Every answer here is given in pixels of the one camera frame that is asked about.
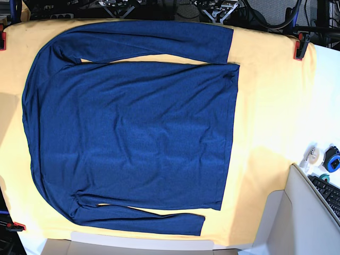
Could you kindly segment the red clamp bottom left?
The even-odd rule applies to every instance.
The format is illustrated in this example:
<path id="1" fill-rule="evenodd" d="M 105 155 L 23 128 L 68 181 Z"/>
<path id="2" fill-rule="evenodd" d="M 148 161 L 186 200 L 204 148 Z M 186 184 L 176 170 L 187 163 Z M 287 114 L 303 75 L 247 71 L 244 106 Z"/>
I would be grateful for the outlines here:
<path id="1" fill-rule="evenodd" d="M 6 230 L 9 232 L 22 232 L 26 230 L 26 226 L 19 223 L 6 223 L 5 224 Z"/>

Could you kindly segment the black keyboard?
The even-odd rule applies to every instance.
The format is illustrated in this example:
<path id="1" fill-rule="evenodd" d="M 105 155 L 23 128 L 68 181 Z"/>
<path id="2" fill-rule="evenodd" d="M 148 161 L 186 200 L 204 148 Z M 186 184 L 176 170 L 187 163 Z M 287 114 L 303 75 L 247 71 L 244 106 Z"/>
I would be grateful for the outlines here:
<path id="1" fill-rule="evenodd" d="M 339 188 L 317 176 L 309 175 L 308 178 L 339 218 Z"/>

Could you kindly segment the yellow table cloth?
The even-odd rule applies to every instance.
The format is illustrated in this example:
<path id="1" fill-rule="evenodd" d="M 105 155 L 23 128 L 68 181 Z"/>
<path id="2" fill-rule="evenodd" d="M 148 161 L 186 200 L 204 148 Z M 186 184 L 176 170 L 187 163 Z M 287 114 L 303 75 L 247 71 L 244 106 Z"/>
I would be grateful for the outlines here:
<path id="1" fill-rule="evenodd" d="M 193 240 L 187 235 L 122 232 L 79 226 L 39 194 L 30 170 L 22 123 L 24 84 L 38 51 L 52 38 L 91 20 L 30 21 L 6 29 L 1 52 L 1 191 L 23 236 L 69 239 L 72 232 L 156 240 Z M 299 161 L 307 133 L 317 67 L 316 49 L 293 58 L 295 40 L 234 28 L 228 55 L 240 66 L 231 161 L 222 209 L 197 209 L 205 216 L 200 240 L 231 246 L 255 240 L 269 194 L 285 188 L 288 169 Z"/>

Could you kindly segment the black power strip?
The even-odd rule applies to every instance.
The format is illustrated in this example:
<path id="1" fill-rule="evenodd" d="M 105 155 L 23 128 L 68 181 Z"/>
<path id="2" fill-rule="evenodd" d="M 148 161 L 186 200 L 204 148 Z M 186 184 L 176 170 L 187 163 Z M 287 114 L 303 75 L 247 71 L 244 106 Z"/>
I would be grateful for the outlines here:
<path id="1" fill-rule="evenodd" d="M 72 13 L 62 13 L 62 14 L 53 14 L 50 16 L 51 19 L 73 19 L 74 14 Z"/>

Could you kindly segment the blue long-sleeve shirt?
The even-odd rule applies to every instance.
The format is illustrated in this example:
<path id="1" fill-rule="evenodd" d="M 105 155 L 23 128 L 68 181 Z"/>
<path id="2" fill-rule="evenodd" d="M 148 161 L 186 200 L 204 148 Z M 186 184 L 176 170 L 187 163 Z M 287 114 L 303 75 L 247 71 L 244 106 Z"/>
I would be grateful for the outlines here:
<path id="1" fill-rule="evenodd" d="M 36 55 L 22 94 L 33 182 L 83 226 L 198 236 L 220 210 L 239 66 L 233 30 L 203 23 L 82 25 Z"/>

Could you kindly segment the small teal tape roll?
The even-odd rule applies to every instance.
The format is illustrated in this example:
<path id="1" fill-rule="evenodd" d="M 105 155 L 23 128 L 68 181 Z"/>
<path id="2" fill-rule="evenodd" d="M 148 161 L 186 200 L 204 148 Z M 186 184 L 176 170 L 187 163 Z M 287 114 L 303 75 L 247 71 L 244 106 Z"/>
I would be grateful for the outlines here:
<path id="1" fill-rule="evenodd" d="M 322 174 L 319 176 L 320 179 L 322 179 L 323 181 L 329 183 L 330 182 L 330 176 L 328 174 Z"/>

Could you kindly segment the red clamp top left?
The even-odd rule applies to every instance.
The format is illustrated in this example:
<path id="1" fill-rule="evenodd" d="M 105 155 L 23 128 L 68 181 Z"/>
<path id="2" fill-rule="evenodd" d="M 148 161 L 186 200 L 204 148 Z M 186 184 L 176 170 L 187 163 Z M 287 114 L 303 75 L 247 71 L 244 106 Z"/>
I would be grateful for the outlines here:
<path id="1" fill-rule="evenodd" d="M 0 51 L 6 50 L 6 33 L 4 32 L 4 25 L 0 24 Z"/>

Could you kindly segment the red clamp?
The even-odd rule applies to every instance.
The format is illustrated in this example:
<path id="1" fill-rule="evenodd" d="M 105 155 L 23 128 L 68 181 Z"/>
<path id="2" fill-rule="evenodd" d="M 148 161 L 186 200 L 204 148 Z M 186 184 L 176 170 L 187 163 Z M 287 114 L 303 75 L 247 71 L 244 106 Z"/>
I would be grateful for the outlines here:
<path id="1" fill-rule="evenodd" d="M 310 34 L 301 32 L 298 35 L 298 40 L 295 43 L 294 59 L 302 61 L 307 51 L 308 44 L 310 42 Z"/>
<path id="2" fill-rule="evenodd" d="M 6 33 L 4 32 L 4 25 L 0 24 L 0 51 L 6 50 Z"/>
<path id="3" fill-rule="evenodd" d="M 5 224 L 6 230 L 9 232 L 22 232 L 26 230 L 26 226 L 19 223 L 6 223 Z"/>

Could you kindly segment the white tape dispenser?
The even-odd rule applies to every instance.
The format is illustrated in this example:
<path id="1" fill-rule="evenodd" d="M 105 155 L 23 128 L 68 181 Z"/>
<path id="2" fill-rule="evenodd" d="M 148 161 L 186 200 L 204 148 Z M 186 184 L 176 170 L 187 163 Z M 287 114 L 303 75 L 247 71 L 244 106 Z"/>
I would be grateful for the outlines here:
<path id="1" fill-rule="evenodd" d="M 303 156 L 299 167 L 308 173 L 316 167 L 320 167 L 325 161 L 325 151 L 319 148 L 317 145 L 311 146 Z"/>

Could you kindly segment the blue black tape roll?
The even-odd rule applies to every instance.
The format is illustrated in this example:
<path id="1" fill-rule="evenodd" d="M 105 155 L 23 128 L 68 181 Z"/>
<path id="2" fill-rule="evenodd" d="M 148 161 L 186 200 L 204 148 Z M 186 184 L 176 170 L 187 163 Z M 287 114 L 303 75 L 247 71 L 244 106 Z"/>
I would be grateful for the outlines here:
<path id="1" fill-rule="evenodd" d="M 333 173 L 339 169 L 340 155 L 339 149 L 336 146 L 331 146 L 325 151 L 324 161 L 322 162 L 323 168 Z"/>

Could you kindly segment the red clamp top right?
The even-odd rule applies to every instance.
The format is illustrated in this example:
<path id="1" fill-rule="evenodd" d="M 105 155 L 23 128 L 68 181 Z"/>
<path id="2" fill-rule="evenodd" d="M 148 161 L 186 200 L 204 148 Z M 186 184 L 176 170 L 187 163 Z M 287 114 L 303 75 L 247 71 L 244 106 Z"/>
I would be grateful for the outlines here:
<path id="1" fill-rule="evenodd" d="M 301 32 L 298 35 L 298 40 L 295 43 L 294 59 L 302 61 L 307 51 L 308 44 L 310 42 L 310 34 Z"/>

